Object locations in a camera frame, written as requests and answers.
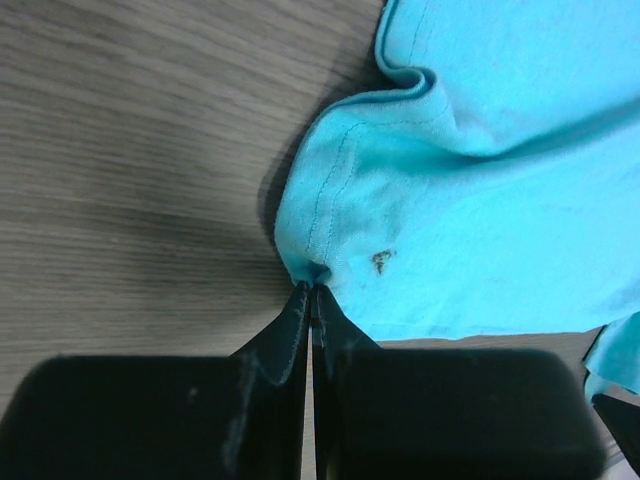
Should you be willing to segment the turquoise t shirt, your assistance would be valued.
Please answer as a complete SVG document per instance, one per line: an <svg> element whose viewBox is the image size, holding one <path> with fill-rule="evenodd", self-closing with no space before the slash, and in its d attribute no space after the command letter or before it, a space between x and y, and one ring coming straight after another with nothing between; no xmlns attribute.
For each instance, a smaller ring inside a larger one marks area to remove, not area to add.
<svg viewBox="0 0 640 480"><path fill-rule="evenodd" d="M639 5L390 1L393 82L328 107L275 220L294 282L378 341L601 329L639 389Z"/></svg>

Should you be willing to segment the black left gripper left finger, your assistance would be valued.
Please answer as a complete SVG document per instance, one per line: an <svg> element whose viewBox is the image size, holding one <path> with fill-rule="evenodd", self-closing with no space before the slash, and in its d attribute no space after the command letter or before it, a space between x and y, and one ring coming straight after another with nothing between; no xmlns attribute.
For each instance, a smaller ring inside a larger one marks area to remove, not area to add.
<svg viewBox="0 0 640 480"><path fill-rule="evenodd" d="M297 479L310 289L228 356L60 355L1 421L5 479Z"/></svg>

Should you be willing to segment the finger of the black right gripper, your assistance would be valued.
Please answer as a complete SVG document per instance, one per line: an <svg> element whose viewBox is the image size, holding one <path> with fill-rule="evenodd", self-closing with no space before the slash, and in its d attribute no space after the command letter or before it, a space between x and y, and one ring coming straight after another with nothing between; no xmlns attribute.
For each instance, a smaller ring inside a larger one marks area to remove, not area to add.
<svg viewBox="0 0 640 480"><path fill-rule="evenodd" d="M593 406L609 429L625 459L635 473L639 472L640 410L637 405L597 394Z"/></svg>

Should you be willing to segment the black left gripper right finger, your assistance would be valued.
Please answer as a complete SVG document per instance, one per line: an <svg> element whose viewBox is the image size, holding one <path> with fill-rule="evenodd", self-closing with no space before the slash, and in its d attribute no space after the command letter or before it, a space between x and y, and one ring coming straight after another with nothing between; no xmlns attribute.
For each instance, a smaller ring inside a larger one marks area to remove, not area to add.
<svg viewBox="0 0 640 480"><path fill-rule="evenodd" d="M331 291L311 297L320 479L595 479L606 463L577 382L535 349L392 349Z"/></svg>

